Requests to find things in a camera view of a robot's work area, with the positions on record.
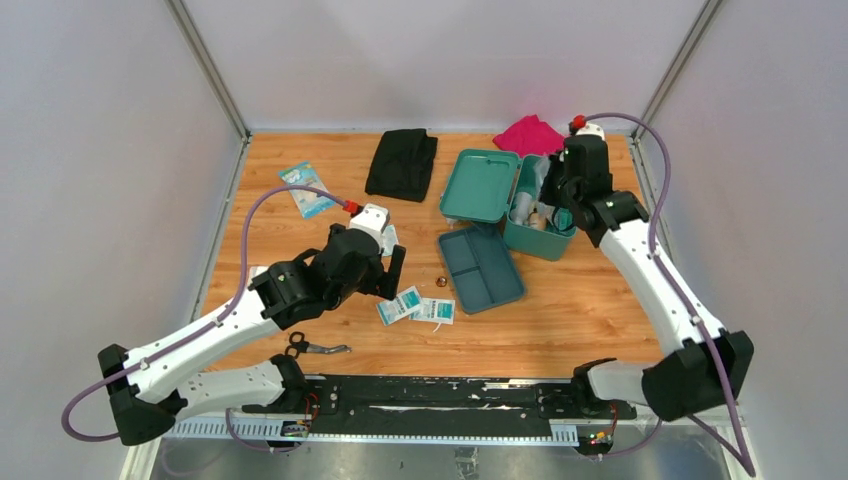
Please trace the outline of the brown bottle orange cap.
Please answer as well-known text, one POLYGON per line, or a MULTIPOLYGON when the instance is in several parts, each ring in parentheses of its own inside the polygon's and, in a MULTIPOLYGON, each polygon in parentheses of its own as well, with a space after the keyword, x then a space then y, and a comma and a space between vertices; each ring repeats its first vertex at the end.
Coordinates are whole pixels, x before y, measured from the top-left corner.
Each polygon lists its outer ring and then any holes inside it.
POLYGON ((534 207, 528 215, 526 226, 537 231, 545 231, 547 224, 548 220, 545 215, 545 211, 540 211, 534 207))

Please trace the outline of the white bottle green label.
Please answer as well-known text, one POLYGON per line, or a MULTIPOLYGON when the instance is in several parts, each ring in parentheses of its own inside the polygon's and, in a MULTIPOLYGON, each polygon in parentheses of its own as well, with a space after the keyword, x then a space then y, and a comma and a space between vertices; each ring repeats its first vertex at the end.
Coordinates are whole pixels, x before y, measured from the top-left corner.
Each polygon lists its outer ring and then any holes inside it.
POLYGON ((526 192, 519 191, 513 196, 509 219, 516 225, 526 225, 534 209, 534 197, 526 192))

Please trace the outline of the light blue mask packet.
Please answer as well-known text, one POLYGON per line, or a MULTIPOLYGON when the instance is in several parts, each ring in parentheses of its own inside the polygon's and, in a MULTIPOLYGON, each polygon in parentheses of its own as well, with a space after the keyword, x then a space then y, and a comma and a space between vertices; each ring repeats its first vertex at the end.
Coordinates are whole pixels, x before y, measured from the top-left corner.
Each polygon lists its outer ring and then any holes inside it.
POLYGON ((337 204, 335 200, 324 195, 329 190, 324 185, 311 162, 302 162, 293 167, 278 172, 285 185, 308 187, 308 190, 292 189, 292 198, 304 219, 311 219, 337 204))

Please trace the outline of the teal medicine box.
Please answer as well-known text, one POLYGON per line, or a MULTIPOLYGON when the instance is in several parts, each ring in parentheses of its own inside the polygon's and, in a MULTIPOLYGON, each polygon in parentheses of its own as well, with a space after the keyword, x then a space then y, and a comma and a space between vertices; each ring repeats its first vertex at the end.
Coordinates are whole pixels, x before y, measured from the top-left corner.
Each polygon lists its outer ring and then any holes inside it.
POLYGON ((502 225, 506 246, 549 261, 560 260, 577 228, 570 212, 538 203, 532 165, 538 155, 465 149, 460 152, 442 193, 439 210, 451 220, 502 225), (545 231, 516 225, 509 219, 513 196, 530 193, 534 207, 545 211, 545 231))

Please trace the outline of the clear bag teal strip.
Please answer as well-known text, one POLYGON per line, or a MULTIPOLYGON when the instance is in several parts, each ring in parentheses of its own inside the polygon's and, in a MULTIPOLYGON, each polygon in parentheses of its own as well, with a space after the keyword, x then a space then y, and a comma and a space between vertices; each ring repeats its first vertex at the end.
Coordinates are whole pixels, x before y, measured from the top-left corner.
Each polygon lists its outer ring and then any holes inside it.
POLYGON ((550 170, 550 158, 548 156, 539 156, 535 158, 535 161, 532 165, 533 179, 534 179, 534 191, 535 196, 539 197, 541 195, 542 188, 544 186, 544 182, 550 170))

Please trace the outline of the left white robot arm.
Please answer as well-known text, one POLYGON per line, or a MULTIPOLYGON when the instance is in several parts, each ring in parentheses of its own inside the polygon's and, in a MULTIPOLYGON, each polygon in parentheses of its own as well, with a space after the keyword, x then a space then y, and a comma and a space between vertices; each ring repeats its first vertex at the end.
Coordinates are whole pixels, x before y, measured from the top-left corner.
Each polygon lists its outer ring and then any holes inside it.
POLYGON ((386 208, 367 204, 348 225, 331 226, 325 247, 272 264, 212 313, 142 347, 104 348, 98 362, 121 443, 140 445, 182 420, 227 408, 298 411, 309 386, 290 353, 240 369, 206 369, 242 346, 337 309, 355 293, 394 299, 405 249, 395 246, 390 265, 383 264, 389 223, 386 208))

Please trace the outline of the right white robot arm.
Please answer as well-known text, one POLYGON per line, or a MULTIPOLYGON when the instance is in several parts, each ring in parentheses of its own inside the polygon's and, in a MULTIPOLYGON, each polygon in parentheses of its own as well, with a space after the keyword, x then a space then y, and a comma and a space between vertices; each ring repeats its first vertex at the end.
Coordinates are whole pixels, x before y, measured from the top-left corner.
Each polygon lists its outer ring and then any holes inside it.
POLYGON ((566 208, 626 280, 663 353, 654 365, 606 358, 577 367, 571 403, 596 417, 622 400, 649 407, 670 422, 722 404, 735 405, 754 353, 750 337, 731 332, 688 287, 656 240, 637 196, 613 187, 605 140, 569 136, 550 155, 541 198, 566 208))

